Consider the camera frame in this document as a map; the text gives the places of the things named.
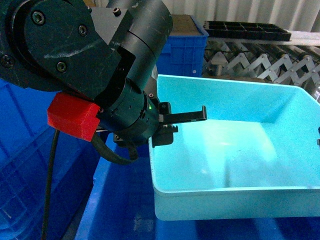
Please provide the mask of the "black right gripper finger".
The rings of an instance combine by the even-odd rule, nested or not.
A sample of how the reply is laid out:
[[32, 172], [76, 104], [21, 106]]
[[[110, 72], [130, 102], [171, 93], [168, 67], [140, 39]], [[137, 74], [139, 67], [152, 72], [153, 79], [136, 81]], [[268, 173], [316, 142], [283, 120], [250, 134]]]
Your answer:
[[320, 137], [316, 140], [317, 145], [320, 147]]

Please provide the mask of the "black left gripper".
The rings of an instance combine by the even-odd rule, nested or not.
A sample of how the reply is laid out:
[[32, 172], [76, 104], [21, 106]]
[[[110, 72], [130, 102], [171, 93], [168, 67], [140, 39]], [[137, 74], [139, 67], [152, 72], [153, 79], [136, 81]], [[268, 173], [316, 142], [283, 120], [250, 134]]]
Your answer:
[[131, 80], [110, 81], [107, 88], [96, 97], [103, 109], [98, 113], [99, 125], [116, 134], [124, 143], [137, 147], [148, 143], [152, 148], [171, 145], [178, 126], [172, 124], [207, 120], [207, 108], [200, 111], [172, 113], [169, 102], [160, 102], [159, 111], [146, 93]]

